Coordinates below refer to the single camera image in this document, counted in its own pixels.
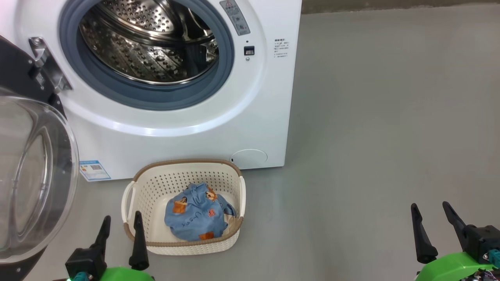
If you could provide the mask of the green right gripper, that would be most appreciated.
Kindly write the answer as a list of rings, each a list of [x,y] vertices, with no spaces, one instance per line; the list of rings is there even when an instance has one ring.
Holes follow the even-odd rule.
[[[447,201],[442,203],[448,222],[453,226],[461,249],[467,246],[464,232],[466,224]],[[467,252],[448,254],[437,258],[438,251],[430,243],[423,227],[423,217],[416,203],[411,205],[411,220],[414,230],[416,258],[419,263],[426,264],[414,278],[415,281],[498,281],[499,252],[488,251],[478,258]]]

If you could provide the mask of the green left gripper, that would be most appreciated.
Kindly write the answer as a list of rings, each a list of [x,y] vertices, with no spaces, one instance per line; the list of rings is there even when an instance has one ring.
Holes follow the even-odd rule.
[[[149,267],[148,250],[145,240],[145,232],[142,214],[140,211],[135,212],[134,224],[135,237],[132,249],[132,255],[129,258],[128,267],[109,267],[105,270],[100,278],[100,281],[154,281],[149,273],[145,272]],[[111,216],[105,216],[102,221],[98,236],[91,248],[100,247],[106,249],[107,239],[111,230]]]

